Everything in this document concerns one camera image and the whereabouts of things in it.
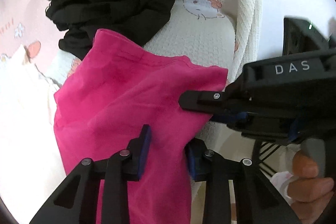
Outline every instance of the pink garment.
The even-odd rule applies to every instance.
[[[85,157],[102,160],[126,148],[149,124],[144,175],[128,183],[131,224],[189,224],[184,147],[210,116],[182,110],[178,99],[186,90],[221,91],[226,77],[227,69],[156,56],[116,32],[98,30],[92,50],[55,94],[54,131],[66,173]],[[100,212],[101,196],[97,223]]]

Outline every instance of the human hand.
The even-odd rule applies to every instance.
[[[299,179],[288,185],[287,194],[294,201],[291,207],[302,224],[313,224],[334,195],[334,181],[316,178],[319,174],[317,164],[301,151],[294,156],[293,174]]]

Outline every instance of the screw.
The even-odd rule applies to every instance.
[[[91,159],[90,158],[85,158],[82,159],[82,165],[90,165],[91,164]]]
[[[129,156],[130,152],[127,149],[123,149],[119,152],[120,156],[126,157]]]
[[[243,164],[246,166],[252,165],[252,161],[250,159],[243,159]]]
[[[213,95],[213,98],[214,98],[215,100],[217,100],[217,99],[219,99],[220,96],[221,96],[221,95],[217,92],[217,93],[215,93],[215,94]]]
[[[204,152],[204,154],[205,154],[207,157],[212,157],[212,156],[215,154],[215,152],[212,151],[212,150],[207,150],[207,151]]]

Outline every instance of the hello kitty face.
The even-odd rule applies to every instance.
[[[222,3],[219,0],[183,0],[185,9],[197,16],[197,19],[224,18],[221,13]]]

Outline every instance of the white lettering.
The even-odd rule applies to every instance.
[[[307,61],[302,61],[301,65],[304,67],[303,70],[309,70],[310,66],[307,64]]]
[[[281,65],[275,65],[275,72],[280,75],[284,72],[284,69]]]
[[[292,72],[292,70],[295,70],[297,72],[296,67],[293,65],[293,63],[291,63],[291,66],[289,68],[289,72]]]

